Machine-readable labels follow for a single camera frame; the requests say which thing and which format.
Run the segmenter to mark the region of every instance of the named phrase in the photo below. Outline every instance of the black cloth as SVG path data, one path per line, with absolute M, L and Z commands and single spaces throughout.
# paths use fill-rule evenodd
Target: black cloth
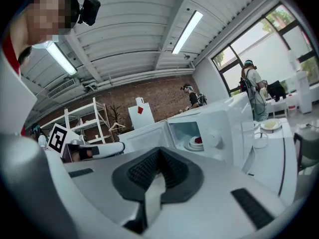
M 192 106 L 193 106 L 194 104 L 196 104 L 196 103 L 199 103 L 199 102 L 198 102 L 197 95 L 196 95 L 195 92 L 189 93 L 189 100 L 190 100 L 190 103 L 191 103 Z

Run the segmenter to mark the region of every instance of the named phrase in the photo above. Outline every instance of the red shirt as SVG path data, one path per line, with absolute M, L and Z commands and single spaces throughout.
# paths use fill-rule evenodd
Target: red shirt
M 12 46 L 10 34 L 4 39 L 2 43 L 2 49 L 5 57 L 7 58 L 10 66 L 14 69 L 14 71 L 20 75 L 20 64 L 15 56 L 15 52 Z M 21 130 L 21 135 L 25 136 L 25 126 Z

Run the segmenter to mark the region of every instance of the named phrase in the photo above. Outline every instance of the white ceiling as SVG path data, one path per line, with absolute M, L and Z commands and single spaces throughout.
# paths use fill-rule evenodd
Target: white ceiling
M 252 0 L 99 1 L 101 7 L 93 26 L 77 24 L 73 39 L 59 37 L 58 45 L 77 68 L 75 77 L 81 81 L 102 82 L 140 72 L 191 68 L 190 62 Z M 173 55 L 171 51 L 195 10 L 203 18 L 180 53 Z M 38 97 L 29 123 L 69 101 L 67 96 L 58 101 L 46 97 L 48 90 L 68 76 L 46 50 L 33 49 L 30 63 L 21 68 L 21 74 Z M 77 96 L 83 94 L 83 88 L 79 88 Z

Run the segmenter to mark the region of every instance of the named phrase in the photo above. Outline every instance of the red food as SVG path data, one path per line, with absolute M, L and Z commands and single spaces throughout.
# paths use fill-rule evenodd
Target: red food
M 203 141 L 201 140 L 201 137 L 196 138 L 195 143 L 197 144 L 203 143 Z

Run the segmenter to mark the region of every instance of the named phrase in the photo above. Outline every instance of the red diamond sticker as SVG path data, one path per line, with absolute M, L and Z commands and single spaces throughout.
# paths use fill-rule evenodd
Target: red diamond sticker
M 139 114 L 142 114 L 143 110 L 144 110 L 144 109 L 143 109 L 142 107 L 138 107 L 138 113 L 139 113 Z

